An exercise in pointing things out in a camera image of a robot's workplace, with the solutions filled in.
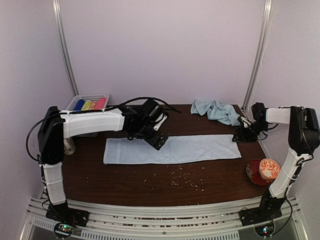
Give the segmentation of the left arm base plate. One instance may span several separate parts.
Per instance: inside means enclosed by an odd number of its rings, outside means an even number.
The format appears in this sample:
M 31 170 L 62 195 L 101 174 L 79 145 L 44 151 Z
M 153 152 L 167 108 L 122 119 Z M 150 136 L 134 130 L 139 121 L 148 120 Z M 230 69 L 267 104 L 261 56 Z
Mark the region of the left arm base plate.
M 46 211 L 45 217 L 56 222 L 66 223 L 71 226 L 86 227 L 89 220 L 89 215 L 90 213 L 88 211 L 70 208 L 67 216 L 62 217 L 53 209 L 49 208 Z

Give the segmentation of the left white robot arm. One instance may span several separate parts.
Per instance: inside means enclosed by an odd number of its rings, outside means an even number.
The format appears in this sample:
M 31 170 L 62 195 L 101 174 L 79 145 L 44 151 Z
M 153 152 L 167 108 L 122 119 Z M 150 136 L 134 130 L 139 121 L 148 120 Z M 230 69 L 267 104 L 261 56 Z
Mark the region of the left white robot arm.
M 124 131 L 129 140 L 144 140 L 160 150 L 168 137 L 159 129 L 168 118 L 168 112 L 152 99 L 136 109 L 128 105 L 85 111 L 50 107 L 37 138 L 39 165 L 53 215 L 61 222 L 73 217 L 63 186 L 64 140 L 84 134 Z

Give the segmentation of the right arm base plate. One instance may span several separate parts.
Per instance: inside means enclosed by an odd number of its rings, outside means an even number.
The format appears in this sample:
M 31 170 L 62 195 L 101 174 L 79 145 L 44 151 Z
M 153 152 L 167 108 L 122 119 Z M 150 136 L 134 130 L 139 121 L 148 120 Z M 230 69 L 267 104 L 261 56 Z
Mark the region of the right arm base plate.
M 243 227 L 270 222 L 282 216 L 281 210 L 262 211 L 259 207 L 242 209 L 238 213 Z

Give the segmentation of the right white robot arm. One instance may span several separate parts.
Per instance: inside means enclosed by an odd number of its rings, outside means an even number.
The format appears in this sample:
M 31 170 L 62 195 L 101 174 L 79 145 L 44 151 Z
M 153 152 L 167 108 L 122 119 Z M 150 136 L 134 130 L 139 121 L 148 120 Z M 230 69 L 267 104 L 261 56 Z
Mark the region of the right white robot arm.
M 239 212 L 242 225 L 271 221 L 282 216 L 281 207 L 288 199 L 292 184 L 299 177 L 304 164 L 314 159 L 320 145 L 320 127 L 316 111 L 302 106 L 266 108 L 262 102 L 251 107 L 254 121 L 240 116 L 233 142 L 256 142 L 270 124 L 288 125 L 288 153 L 278 176 L 262 195 L 258 207 Z

